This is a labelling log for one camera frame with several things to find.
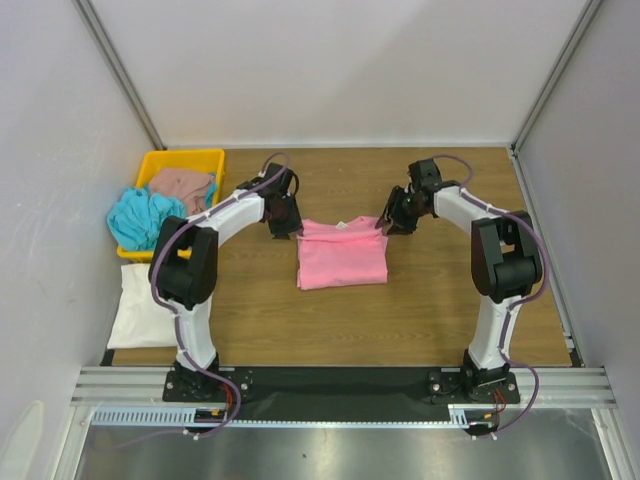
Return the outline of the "pink t shirt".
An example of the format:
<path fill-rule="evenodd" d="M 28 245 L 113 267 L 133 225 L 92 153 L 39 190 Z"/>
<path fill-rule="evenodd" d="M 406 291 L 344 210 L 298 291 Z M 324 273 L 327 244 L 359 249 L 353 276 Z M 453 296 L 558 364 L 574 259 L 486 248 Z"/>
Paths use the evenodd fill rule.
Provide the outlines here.
<path fill-rule="evenodd" d="M 297 287 L 306 291 L 386 283 L 388 238 L 377 222 L 371 216 L 337 224 L 304 220 L 297 237 Z"/>

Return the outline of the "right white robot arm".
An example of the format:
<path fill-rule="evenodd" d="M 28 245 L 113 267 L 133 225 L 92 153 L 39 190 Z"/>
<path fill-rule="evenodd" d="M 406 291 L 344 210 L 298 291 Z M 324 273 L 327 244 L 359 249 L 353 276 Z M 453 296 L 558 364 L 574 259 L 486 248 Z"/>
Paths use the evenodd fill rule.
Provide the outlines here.
<path fill-rule="evenodd" d="M 473 402 L 509 383 L 513 330 L 521 307 L 547 285 L 547 252 L 526 211 L 507 211 L 469 192 L 463 182 L 444 180 L 438 155 L 408 166 L 408 184 L 395 186 L 376 226 L 388 235 L 409 235 L 426 215 L 443 218 L 470 238 L 471 277 L 480 294 L 476 330 L 463 355 L 453 388 Z"/>

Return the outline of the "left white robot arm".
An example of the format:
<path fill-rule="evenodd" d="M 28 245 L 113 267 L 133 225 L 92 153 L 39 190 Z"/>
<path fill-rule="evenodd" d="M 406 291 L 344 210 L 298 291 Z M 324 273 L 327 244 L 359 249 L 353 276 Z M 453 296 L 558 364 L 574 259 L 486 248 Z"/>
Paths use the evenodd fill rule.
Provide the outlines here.
<path fill-rule="evenodd" d="M 222 202 L 187 219 L 167 218 L 149 267 L 153 300 L 173 317 L 176 359 L 167 374 L 165 402 L 205 402 L 228 386 L 211 336 L 213 293 L 220 247 L 244 228 L 268 226 L 275 239 L 303 229 L 295 195 L 299 179 L 285 165 L 268 162 Z"/>

